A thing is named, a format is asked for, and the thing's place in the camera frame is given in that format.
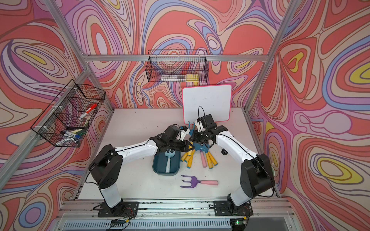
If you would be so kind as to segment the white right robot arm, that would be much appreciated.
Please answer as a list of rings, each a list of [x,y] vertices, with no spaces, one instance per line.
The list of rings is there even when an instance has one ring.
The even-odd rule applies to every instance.
[[[218,126],[210,114],[197,118],[194,125],[195,130],[190,137],[192,142],[209,144],[211,141],[240,164],[240,187],[227,196],[231,207],[242,206],[275,187],[267,155],[259,155],[248,149],[225,126]]]

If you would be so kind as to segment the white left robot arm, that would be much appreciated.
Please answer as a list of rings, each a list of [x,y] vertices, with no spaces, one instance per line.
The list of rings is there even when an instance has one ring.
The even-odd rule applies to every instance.
[[[186,136],[190,133],[187,126],[170,125],[164,132],[148,140],[124,147],[105,145],[94,158],[88,171],[109,208],[122,202],[117,182],[121,168],[133,161],[155,156],[167,151],[186,153],[194,149]]]

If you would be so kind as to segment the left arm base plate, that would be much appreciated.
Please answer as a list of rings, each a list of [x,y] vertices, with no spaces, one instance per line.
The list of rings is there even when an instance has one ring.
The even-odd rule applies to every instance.
[[[115,207],[110,208],[104,201],[98,209],[98,217],[113,218],[113,217],[129,217],[135,218],[138,213],[139,202],[119,202]]]

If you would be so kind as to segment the teal rake yellow handle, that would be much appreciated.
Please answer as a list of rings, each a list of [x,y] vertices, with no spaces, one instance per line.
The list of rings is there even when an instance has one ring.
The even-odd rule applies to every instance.
[[[181,157],[181,161],[182,162],[188,162],[189,159],[192,157],[192,153],[193,151],[190,150],[189,152],[185,153],[182,157]]]
[[[194,154],[195,154],[195,150],[192,150],[191,154],[186,157],[187,168],[191,168]]]
[[[195,127],[194,124],[191,124],[190,121],[188,122],[188,126],[181,126],[180,131],[180,141],[183,141],[187,135],[192,136],[194,133]]]

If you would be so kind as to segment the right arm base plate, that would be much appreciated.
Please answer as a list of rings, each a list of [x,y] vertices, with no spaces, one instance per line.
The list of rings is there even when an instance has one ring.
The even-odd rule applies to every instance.
[[[235,206],[232,201],[216,200],[211,208],[216,216],[243,216],[250,217],[253,215],[253,209],[250,202],[246,202],[240,206]]]

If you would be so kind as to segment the light blue rake white handle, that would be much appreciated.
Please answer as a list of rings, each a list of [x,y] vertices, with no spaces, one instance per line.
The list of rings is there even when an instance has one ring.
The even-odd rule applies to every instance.
[[[165,156],[167,157],[167,164],[166,164],[165,173],[169,173],[170,172],[171,158],[174,157],[174,155],[175,155],[175,152],[169,152],[169,151],[167,151],[165,153]]]

